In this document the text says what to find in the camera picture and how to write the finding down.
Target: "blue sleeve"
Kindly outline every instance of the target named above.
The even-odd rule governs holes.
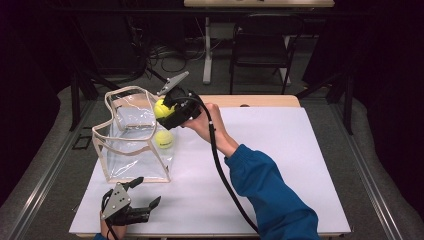
[[[102,236],[102,234],[97,233],[97,234],[94,236],[93,240],[106,240],[106,238],[104,238],[104,237]]]
[[[315,211],[284,183],[269,156],[242,144],[225,163],[237,194],[253,205],[262,240],[319,239]]]

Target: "table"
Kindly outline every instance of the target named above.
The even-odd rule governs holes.
[[[227,130],[235,139],[243,139],[242,143],[252,149],[261,149],[276,161],[286,183],[317,212],[320,219],[318,233],[321,236],[350,232],[309,119],[296,97],[211,95],[201,98],[221,106]],[[242,104],[251,107],[238,107]],[[256,236],[222,184],[210,145],[190,129],[177,130],[171,182],[144,183],[128,191],[132,198],[131,206],[136,208],[144,207],[159,195],[162,196],[149,222],[130,225],[128,236]],[[223,156],[220,154],[219,157],[229,179]],[[70,233],[92,237],[100,231],[98,218],[101,198],[113,187],[106,183],[98,161]],[[255,214],[248,200],[241,197],[239,200],[255,222]]]
[[[184,0],[186,7],[206,8],[322,8],[333,7],[333,0]],[[212,53],[210,45],[210,20],[205,21],[205,67],[203,83],[210,84],[212,71]],[[281,76],[286,75],[286,69],[280,69]]]

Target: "clear plastic bag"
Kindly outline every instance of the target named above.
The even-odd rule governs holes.
[[[92,132],[107,182],[138,177],[144,177],[144,182],[171,181],[177,130],[168,131],[156,121],[155,103],[155,97],[140,87],[106,93],[105,104],[112,118],[93,127]]]

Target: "chair leg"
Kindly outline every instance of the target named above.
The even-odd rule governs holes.
[[[283,89],[281,90],[281,95],[284,95],[287,86],[287,80],[289,79],[290,67],[287,67],[286,75],[284,76]]]
[[[343,109],[343,124],[349,133],[353,135],[352,132],[352,98],[353,98],[353,76],[348,76],[346,80],[346,91],[345,91],[345,102]]]
[[[231,77],[230,77],[230,95],[232,95],[233,94],[233,81],[234,81],[234,66],[231,66],[230,67],[230,74],[231,74]]]

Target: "yellow tennis ball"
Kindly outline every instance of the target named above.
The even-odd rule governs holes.
[[[168,108],[163,104],[163,99],[159,99],[155,103],[155,107],[153,108],[153,112],[155,114],[156,119],[158,118],[164,118],[169,116],[171,113],[173,113],[175,110],[174,106],[171,108]]]
[[[174,136],[168,130],[160,130],[155,134],[155,142],[159,148],[170,148],[174,143]]]

